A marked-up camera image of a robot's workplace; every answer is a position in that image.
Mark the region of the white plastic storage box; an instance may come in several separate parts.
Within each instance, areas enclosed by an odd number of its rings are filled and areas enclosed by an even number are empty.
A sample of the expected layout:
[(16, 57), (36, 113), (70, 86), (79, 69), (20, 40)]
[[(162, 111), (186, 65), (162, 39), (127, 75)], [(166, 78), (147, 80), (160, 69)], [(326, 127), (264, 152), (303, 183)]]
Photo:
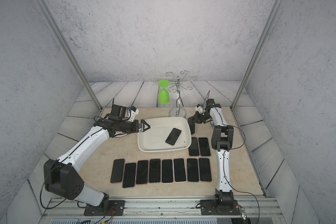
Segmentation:
[[(138, 133), (138, 148), (142, 152), (170, 152), (185, 150), (191, 145), (191, 133), (188, 122), (183, 117), (160, 117), (145, 120), (151, 127)], [(182, 131), (174, 146), (165, 143), (173, 128)]]

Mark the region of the dark phone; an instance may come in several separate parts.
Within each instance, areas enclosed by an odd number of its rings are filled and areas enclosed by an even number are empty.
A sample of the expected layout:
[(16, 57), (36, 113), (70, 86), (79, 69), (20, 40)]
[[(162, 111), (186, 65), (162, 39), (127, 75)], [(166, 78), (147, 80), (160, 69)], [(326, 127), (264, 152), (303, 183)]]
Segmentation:
[(199, 145), (197, 137), (191, 138), (191, 145), (189, 147), (189, 156), (199, 156)]

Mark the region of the black phone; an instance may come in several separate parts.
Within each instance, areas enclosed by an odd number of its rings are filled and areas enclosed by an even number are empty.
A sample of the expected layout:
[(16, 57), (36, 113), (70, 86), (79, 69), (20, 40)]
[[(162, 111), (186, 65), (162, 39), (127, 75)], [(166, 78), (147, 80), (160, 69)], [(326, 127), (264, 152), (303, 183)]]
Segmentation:
[(184, 159), (183, 158), (174, 159), (173, 163), (174, 163), (174, 179), (175, 179), (175, 182), (185, 182), (185, 181), (187, 181)]
[(125, 164), (124, 176), (123, 176), (123, 188), (132, 188), (135, 186), (136, 178), (136, 163)]
[(200, 174), (200, 181), (202, 182), (212, 181), (210, 160), (208, 158), (199, 158), (199, 174)]
[(198, 160), (187, 159), (187, 180), (188, 182), (199, 182)]

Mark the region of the phone with purple clear case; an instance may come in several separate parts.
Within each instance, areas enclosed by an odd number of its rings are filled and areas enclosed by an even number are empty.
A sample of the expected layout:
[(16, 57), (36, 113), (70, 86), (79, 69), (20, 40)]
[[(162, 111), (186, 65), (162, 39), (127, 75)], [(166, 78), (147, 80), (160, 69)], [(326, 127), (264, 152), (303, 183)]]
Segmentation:
[(111, 183), (121, 183), (123, 180), (123, 173), (125, 167), (125, 159), (116, 159), (113, 162), (113, 169), (111, 173)]

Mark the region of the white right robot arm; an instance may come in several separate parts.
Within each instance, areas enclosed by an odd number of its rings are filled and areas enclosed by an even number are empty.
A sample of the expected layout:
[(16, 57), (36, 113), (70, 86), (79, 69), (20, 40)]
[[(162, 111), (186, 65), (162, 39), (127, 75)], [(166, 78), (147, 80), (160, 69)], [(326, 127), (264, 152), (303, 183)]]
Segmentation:
[(232, 209), (235, 204), (233, 187), (230, 183), (229, 156), (233, 150), (234, 127), (224, 119), (221, 105), (214, 99), (207, 99), (205, 105), (197, 105), (196, 113), (188, 118), (190, 133), (196, 132), (196, 124), (207, 123), (212, 120), (214, 129), (211, 138), (211, 147), (217, 156), (218, 182), (214, 195), (214, 208)]

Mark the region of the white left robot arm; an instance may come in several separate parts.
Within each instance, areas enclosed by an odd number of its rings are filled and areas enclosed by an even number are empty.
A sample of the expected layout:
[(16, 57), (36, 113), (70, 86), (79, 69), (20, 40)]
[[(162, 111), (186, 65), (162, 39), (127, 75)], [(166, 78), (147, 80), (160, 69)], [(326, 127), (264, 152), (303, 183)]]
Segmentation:
[(150, 128), (143, 119), (129, 121), (99, 117), (87, 135), (72, 149), (56, 160), (46, 161), (42, 189), (67, 200), (109, 211), (108, 194), (86, 185), (79, 171), (91, 154), (109, 138), (145, 132)]

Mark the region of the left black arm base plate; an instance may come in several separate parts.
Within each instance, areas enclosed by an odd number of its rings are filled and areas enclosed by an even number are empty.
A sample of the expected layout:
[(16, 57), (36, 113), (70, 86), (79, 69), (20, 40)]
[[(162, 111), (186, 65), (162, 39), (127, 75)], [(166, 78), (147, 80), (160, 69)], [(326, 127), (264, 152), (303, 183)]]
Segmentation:
[(99, 206), (87, 205), (84, 216), (122, 216), (125, 200), (106, 200)]

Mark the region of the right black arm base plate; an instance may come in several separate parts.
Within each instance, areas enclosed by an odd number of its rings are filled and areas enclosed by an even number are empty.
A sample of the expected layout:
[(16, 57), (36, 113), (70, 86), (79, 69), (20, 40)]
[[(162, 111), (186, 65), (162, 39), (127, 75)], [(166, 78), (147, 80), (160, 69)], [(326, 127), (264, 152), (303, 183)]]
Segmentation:
[(240, 210), (237, 206), (217, 205), (213, 200), (200, 200), (196, 208), (199, 208), (201, 215), (240, 215)]

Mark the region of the aluminium rail front frame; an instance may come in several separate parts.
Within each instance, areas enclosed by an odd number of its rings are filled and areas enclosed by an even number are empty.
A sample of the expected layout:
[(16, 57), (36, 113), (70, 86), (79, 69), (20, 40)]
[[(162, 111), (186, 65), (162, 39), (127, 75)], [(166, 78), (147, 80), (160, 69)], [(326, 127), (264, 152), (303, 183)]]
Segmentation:
[(285, 218), (275, 198), (237, 197), (233, 208), (218, 208), (206, 197), (113, 198), (108, 211), (78, 205), (74, 201), (52, 199), (41, 224), (151, 224), (151, 223), (242, 223), (284, 224)]

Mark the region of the right aluminium frame post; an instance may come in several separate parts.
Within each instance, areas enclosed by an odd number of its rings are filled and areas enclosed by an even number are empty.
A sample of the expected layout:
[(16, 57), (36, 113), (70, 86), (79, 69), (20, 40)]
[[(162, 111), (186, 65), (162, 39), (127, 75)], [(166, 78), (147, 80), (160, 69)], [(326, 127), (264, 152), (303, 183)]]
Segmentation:
[(271, 33), (271, 30), (273, 28), (273, 25), (275, 23), (275, 20), (276, 18), (278, 17), (278, 14), (279, 14), (279, 11), (281, 10), (281, 7), (282, 7), (282, 4), (283, 4), (283, 1), (282, 0), (276, 0), (274, 1), (274, 4), (273, 4), (273, 7), (270, 11), (270, 14), (267, 18), (267, 21), (265, 23), (265, 26), (262, 30), (262, 33), (259, 37), (259, 40), (258, 40), (258, 43), (256, 45), (256, 48), (253, 52), (253, 55), (251, 57), (251, 60), (247, 66), (247, 69), (241, 79), (241, 82), (240, 82), (240, 86), (238, 88), (238, 91), (235, 95), (235, 98), (233, 100), (233, 103), (232, 103), (232, 106), (231, 106), (231, 110), (234, 111), (235, 108), (238, 106), (238, 102), (243, 94), (243, 91), (253, 73), (253, 70), (255, 68), (255, 65), (259, 59), (259, 56), (264, 48), (264, 45), (269, 37), (269, 34)]

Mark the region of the aluminium frame post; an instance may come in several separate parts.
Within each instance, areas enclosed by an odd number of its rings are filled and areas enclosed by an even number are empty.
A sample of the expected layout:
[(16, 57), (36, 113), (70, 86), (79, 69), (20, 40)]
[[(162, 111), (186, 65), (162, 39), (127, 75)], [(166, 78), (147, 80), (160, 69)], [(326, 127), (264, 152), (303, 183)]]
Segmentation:
[(50, 28), (51, 32), (53, 33), (54, 37), (58, 41), (61, 49), (63, 50), (65, 56), (67, 57), (68, 61), (70, 62), (71, 66), (73, 67), (77, 77), (79, 78), (80, 82), (82, 83), (83, 87), (87, 91), (89, 97), (94, 102), (95, 106), (99, 111), (102, 111), (103, 106), (100, 104), (99, 100), (96, 97), (96, 94), (92, 90), (89, 82), (87, 81), (86, 76), (84, 75), (82, 69), (80, 68), (75, 56), (73, 55), (66, 39), (64, 38), (60, 28), (58, 27), (53, 15), (51, 14), (48, 5), (43, 0), (35, 1), (39, 11), (41, 12), (44, 20), (46, 21), (48, 27)]
[(276, 18), (278, 17), (278, 14), (279, 14), (279, 11), (281, 10), (281, 7), (282, 7), (282, 4), (283, 4), (283, 1), (282, 0), (276, 0), (274, 1), (274, 4), (273, 4), (273, 7), (270, 11), (270, 14), (267, 18), (267, 21), (265, 23), (265, 26), (262, 30), (262, 33), (259, 37), (259, 40), (258, 40), (258, 43), (256, 45), (256, 48), (253, 52), (253, 55), (251, 57), (251, 60), (247, 66), (247, 69), (241, 79), (241, 82), (240, 82), (240, 86), (238, 88), (238, 91), (235, 95), (235, 98), (233, 100), (233, 103), (232, 103), (232, 106), (231, 106), (231, 110), (234, 111), (235, 108), (238, 106), (238, 102), (243, 94), (243, 91), (253, 73), (253, 70), (255, 68), (255, 65), (259, 59), (259, 56), (264, 48), (264, 45), (269, 37), (269, 34), (271, 33), (271, 30), (273, 28), (273, 25), (275, 23), (275, 20)]

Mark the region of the left aluminium frame post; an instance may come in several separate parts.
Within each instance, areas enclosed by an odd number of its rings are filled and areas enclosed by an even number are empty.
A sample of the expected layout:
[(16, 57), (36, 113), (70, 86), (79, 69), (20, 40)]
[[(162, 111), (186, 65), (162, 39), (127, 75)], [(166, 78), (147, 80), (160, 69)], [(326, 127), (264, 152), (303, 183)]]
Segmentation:
[(51, 32), (53, 33), (54, 37), (58, 41), (61, 49), (63, 50), (65, 56), (67, 57), (68, 61), (70, 62), (71, 66), (73, 67), (77, 77), (79, 78), (80, 82), (82, 83), (83, 87), (87, 91), (89, 97), (94, 102), (95, 106), (99, 111), (102, 111), (103, 106), (100, 104), (99, 100), (96, 97), (96, 94), (92, 90), (89, 82), (87, 81), (86, 76), (84, 75), (82, 69), (80, 68), (75, 56), (73, 55), (66, 39), (64, 38), (60, 28), (58, 27), (53, 15), (51, 14), (48, 5), (43, 0), (35, 1), (39, 11), (41, 12), (44, 20), (46, 21), (48, 27), (50, 28)]

